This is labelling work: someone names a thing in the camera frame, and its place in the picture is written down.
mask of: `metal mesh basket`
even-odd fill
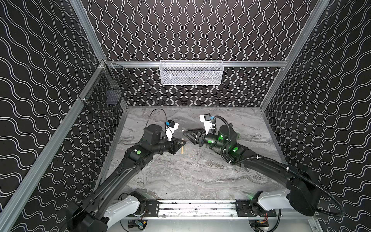
[[[113,79],[109,73],[100,74],[90,90],[90,96],[83,101],[88,111],[95,117],[115,117],[120,115],[123,96],[122,81]]]
[[[222,61],[160,61],[163,85],[220,85]]]

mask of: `black cable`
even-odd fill
[[[225,120],[223,117],[221,117],[221,116],[219,116],[219,115],[214,116],[214,118],[213,118],[213,120],[211,121],[211,123],[212,123],[212,124],[215,124],[217,118],[219,118],[220,120],[222,120],[222,121],[224,122],[224,124],[227,126],[227,129],[228,129],[228,138],[226,139],[227,141],[223,144],[223,146],[222,146],[221,149],[220,149],[221,157],[224,159],[224,161],[228,162],[228,161],[226,160],[226,158],[223,156],[223,153],[225,153],[225,154],[228,153],[227,149],[226,149],[225,151],[224,151],[224,149],[225,149],[226,147],[228,147],[229,142],[230,142],[230,140],[231,140],[231,128],[230,128],[230,126],[229,126],[227,120]],[[215,133],[215,132],[216,132],[216,127],[215,127],[215,129],[212,128],[211,132]]]
[[[124,226],[121,224],[121,227],[126,231],[126,232],[130,232],[130,231],[127,231]]]
[[[229,163],[229,161],[222,155],[222,158],[224,159],[225,162]],[[344,216],[345,215],[345,210],[344,210],[344,207],[343,205],[339,202],[338,199],[336,199],[331,193],[329,193],[326,189],[322,188],[322,186],[320,186],[319,184],[316,184],[315,182],[313,182],[311,179],[307,178],[306,176],[300,174],[299,172],[297,172],[296,170],[292,170],[290,167],[276,161],[276,160],[273,160],[273,159],[270,159],[268,157],[264,157],[264,156],[250,156],[250,157],[247,157],[247,158],[244,158],[242,160],[239,160],[237,162],[230,162],[229,164],[231,165],[236,165],[236,164],[240,164],[246,160],[250,160],[250,159],[261,159],[261,160],[267,160],[271,163],[274,163],[278,166],[280,166],[282,169],[286,170],[287,172],[289,173],[292,173],[293,175],[295,175],[296,177],[302,179],[303,181],[313,185],[314,187],[318,188],[319,190],[321,190],[321,192],[325,193],[328,197],[330,197],[335,203],[336,205],[339,207],[340,209],[340,212],[338,213],[334,213],[334,212],[330,212],[330,211],[325,211],[323,209],[319,209],[317,208],[316,211],[319,212],[319,213],[324,213],[326,215],[330,215],[330,216]]]
[[[277,226],[278,226],[280,220],[281,220],[281,209],[278,210],[278,218],[277,218],[277,222],[276,222],[275,226],[267,232],[275,231],[277,229]]]
[[[127,193],[122,193],[122,194],[120,194],[120,196],[118,196],[118,198],[117,198],[117,202],[120,201],[120,197],[121,197],[121,200],[122,200],[122,195],[124,195],[124,194],[126,194],[127,196],[129,195],[129,194],[127,194]]]
[[[164,111],[163,109],[157,108],[157,109],[152,110],[152,112],[151,112],[150,116],[148,117],[147,123],[145,124],[145,127],[144,127],[144,128],[147,127],[148,121],[150,120],[151,115],[152,115],[153,111],[155,111],[155,110],[162,110],[162,111],[164,112],[164,114],[165,114],[165,125],[166,125],[166,122],[167,122],[167,116],[166,116],[165,111]]]

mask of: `aluminum rail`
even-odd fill
[[[125,68],[158,68],[159,61],[106,61]],[[286,61],[223,61],[224,67],[285,67]]]

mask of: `aluminum frame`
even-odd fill
[[[264,217],[238,217],[236,200],[158,200],[158,216],[143,217],[143,219],[200,219],[200,220],[260,220]],[[313,220],[296,210],[283,209],[281,219]],[[126,216],[123,219],[137,219],[138,217]]]
[[[106,61],[125,68],[159,68],[160,61]],[[287,61],[223,61],[223,66],[230,67],[285,67]]]
[[[77,17],[79,18],[79,21],[87,35],[87,38],[94,50],[95,56],[98,59],[103,59],[106,63],[116,63],[120,64],[126,68],[158,68],[159,62],[108,62],[106,61],[106,56],[102,50],[101,43],[99,42],[96,33],[94,31],[94,28],[89,20],[89,17],[87,15],[87,12],[81,2],[81,0],[70,0],[71,5],[73,9],[75,10],[75,13]],[[275,143],[275,146],[277,148],[277,151],[280,154],[280,157],[282,161],[285,163],[285,159],[283,157],[282,151],[279,147],[279,144],[277,140],[275,139],[275,135],[267,121],[267,118],[264,114],[264,111],[266,110],[266,107],[268,106],[269,102],[271,101],[273,95],[275,94],[276,90],[280,86],[282,80],[284,79],[285,75],[287,74],[288,70],[291,68],[293,62],[297,58],[299,52],[301,51],[303,45],[307,41],[310,33],[312,32],[313,28],[317,24],[320,16],[322,15],[323,11],[326,9],[327,5],[329,3],[329,0],[319,0],[311,12],[309,18],[307,19],[307,23],[304,26],[303,30],[301,31],[300,35],[298,36],[294,46],[292,47],[289,55],[287,56],[285,61],[224,61],[224,67],[281,67],[280,71],[278,72],[276,78],[274,79],[268,93],[266,94],[260,109],[262,110],[262,116],[263,119],[267,125],[267,128],[269,130],[269,133],[271,134],[271,137]],[[91,77],[88,84],[85,86],[83,91],[80,94],[80,97],[86,97],[86,94],[90,90],[91,86],[94,84],[95,78],[98,77],[96,75],[96,72]],[[127,107],[125,102],[121,102],[121,106],[124,109],[124,107]],[[62,123],[59,125],[55,133],[53,134],[52,138],[49,140],[48,144],[40,154],[40,156],[35,161],[34,165],[26,175],[26,177],[21,182],[21,185],[16,190],[15,194],[12,196],[11,200],[8,202],[8,204],[5,206],[3,212],[0,214],[0,231],[9,231],[11,227],[13,226],[15,220],[18,218],[19,213],[23,209],[24,205],[26,204],[28,198],[31,196],[34,188],[36,187],[37,183],[39,182],[40,178],[44,174],[47,166],[51,162],[52,158],[54,157],[56,151],[60,147],[60,144],[63,142],[65,136],[67,135],[68,131],[72,127],[74,121],[76,120],[78,114],[80,113],[81,109],[83,108],[83,103],[80,100],[76,100],[74,105],[71,107],[68,114],[63,119]],[[121,118],[117,132],[121,131],[119,127],[124,127],[124,123],[127,117],[127,112],[125,112],[125,116]],[[111,148],[109,150],[109,156],[113,156],[114,154],[114,148],[116,148],[118,143],[119,136],[115,134],[114,140],[111,144]],[[104,174],[105,170],[108,170],[108,161],[106,160],[104,166],[104,170],[102,169],[102,176]],[[297,219],[298,212],[294,210],[283,210],[282,211],[282,219]],[[317,225],[315,219],[309,219],[309,221],[313,225]]]
[[[88,83],[85,85],[84,89],[81,91],[79,98],[76,99],[75,103],[71,106],[70,110],[59,124],[57,130],[53,133],[52,137],[41,151],[36,161],[33,163],[31,169],[23,178],[16,192],[5,205],[4,210],[0,214],[1,232],[8,232],[13,227],[17,218],[19,217],[19,214],[23,210],[28,199],[39,183],[41,177],[49,167],[49,164],[65,140],[81,110],[84,108],[84,103],[80,100],[80,98],[83,99],[88,97],[87,94],[89,93],[89,90],[93,86],[94,82],[98,79],[100,73],[104,69],[104,66],[105,63],[102,61],[91,76]]]
[[[103,52],[101,43],[96,36],[93,25],[90,22],[88,14],[81,0],[70,0],[72,8],[74,9],[77,18],[79,19],[82,28],[88,38],[90,45],[93,48],[94,54],[98,60],[106,60],[106,55]]]
[[[270,103],[271,99],[273,98],[274,94],[276,93],[277,89],[279,88],[281,82],[285,78],[287,72],[291,68],[292,64],[296,60],[297,56],[299,55],[300,51],[302,50],[304,44],[309,38],[309,35],[312,33],[314,27],[317,25],[319,18],[321,17],[322,13],[325,11],[329,4],[330,0],[318,0],[316,5],[314,6],[311,14],[309,15],[303,29],[301,30],[298,38],[296,39],[293,47],[289,55],[286,57],[287,65],[284,68],[281,68],[277,73],[276,78],[273,80],[272,85],[270,86],[268,93],[265,95],[264,100],[262,101],[260,108],[265,111]]]

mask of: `metal bracket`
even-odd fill
[[[145,207],[148,209],[146,217],[157,217],[159,205],[160,203],[156,200],[147,200],[145,202]]]
[[[237,200],[236,201],[236,212],[238,217],[255,217],[256,215],[252,214],[250,207],[251,200]],[[268,217],[276,217],[276,211],[270,210],[267,211]]]

